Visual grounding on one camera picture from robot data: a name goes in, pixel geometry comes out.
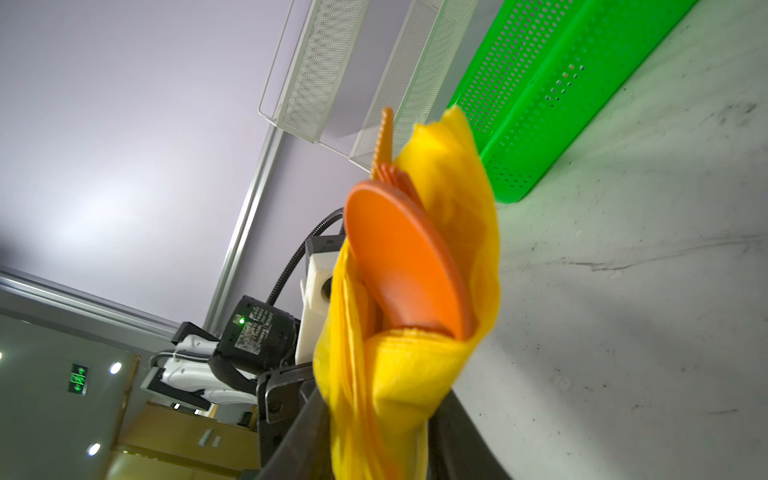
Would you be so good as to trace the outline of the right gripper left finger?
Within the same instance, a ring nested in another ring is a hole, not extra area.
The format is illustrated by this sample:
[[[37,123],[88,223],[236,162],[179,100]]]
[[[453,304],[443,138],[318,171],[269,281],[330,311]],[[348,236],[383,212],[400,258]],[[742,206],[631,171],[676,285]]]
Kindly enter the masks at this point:
[[[240,479],[334,479],[330,454],[330,414],[317,389],[300,393],[296,418],[269,424],[258,420],[260,467]]]

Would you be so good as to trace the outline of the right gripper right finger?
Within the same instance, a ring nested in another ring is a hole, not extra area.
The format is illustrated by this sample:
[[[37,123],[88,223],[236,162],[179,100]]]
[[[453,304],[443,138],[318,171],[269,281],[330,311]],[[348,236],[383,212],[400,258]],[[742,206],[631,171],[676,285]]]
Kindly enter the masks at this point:
[[[453,390],[428,422],[428,449],[428,479],[510,479]]]

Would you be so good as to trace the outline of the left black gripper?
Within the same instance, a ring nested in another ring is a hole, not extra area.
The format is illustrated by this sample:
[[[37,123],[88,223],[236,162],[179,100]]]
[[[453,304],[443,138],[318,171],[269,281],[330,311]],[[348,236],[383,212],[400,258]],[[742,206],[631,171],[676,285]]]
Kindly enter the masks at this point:
[[[261,467],[265,467],[315,388],[311,363],[264,372],[257,379]]]

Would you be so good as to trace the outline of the yellow paper napkin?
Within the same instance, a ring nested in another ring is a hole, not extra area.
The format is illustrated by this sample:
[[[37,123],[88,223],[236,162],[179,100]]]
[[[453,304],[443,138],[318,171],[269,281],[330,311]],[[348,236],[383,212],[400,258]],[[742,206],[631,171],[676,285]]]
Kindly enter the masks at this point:
[[[499,313],[495,198],[462,110],[450,107],[438,121],[416,125],[391,164],[410,176],[458,265],[474,331],[459,341],[419,329],[386,328],[346,231],[313,360],[330,413],[330,454],[338,479],[426,477],[428,422]]]

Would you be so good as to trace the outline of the orange plastic spoon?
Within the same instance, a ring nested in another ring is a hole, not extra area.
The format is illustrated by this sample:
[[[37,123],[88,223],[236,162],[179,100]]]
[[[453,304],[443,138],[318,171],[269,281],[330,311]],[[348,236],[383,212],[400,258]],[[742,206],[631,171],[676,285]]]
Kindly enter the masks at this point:
[[[474,321],[467,288],[413,187],[379,180],[359,183],[346,200],[345,227],[386,328],[470,338]]]

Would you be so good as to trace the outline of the orange plastic fork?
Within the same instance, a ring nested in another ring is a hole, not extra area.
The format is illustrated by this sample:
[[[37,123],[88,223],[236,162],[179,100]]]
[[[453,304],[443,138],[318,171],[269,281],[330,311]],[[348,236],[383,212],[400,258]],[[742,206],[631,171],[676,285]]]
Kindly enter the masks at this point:
[[[373,171],[376,179],[396,188],[417,206],[423,207],[418,191],[406,172],[391,163],[377,163]]]

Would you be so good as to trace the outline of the green plastic basket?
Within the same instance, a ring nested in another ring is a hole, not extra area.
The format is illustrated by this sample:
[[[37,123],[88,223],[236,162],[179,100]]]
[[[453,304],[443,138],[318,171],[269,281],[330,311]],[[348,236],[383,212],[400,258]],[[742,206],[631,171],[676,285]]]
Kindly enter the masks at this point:
[[[693,4],[503,3],[451,98],[498,202],[529,193]]]

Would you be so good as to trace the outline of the orange plastic knife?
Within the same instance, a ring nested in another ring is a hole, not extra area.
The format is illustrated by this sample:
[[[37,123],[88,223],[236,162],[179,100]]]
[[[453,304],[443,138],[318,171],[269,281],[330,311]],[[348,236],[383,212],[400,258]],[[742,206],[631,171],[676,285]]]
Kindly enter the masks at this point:
[[[381,124],[373,154],[371,178],[374,180],[378,180],[381,177],[380,173],[383,167],[389,166],[392,163],[393,129],[393,110],[390,107],[385,107],[381,112]]]

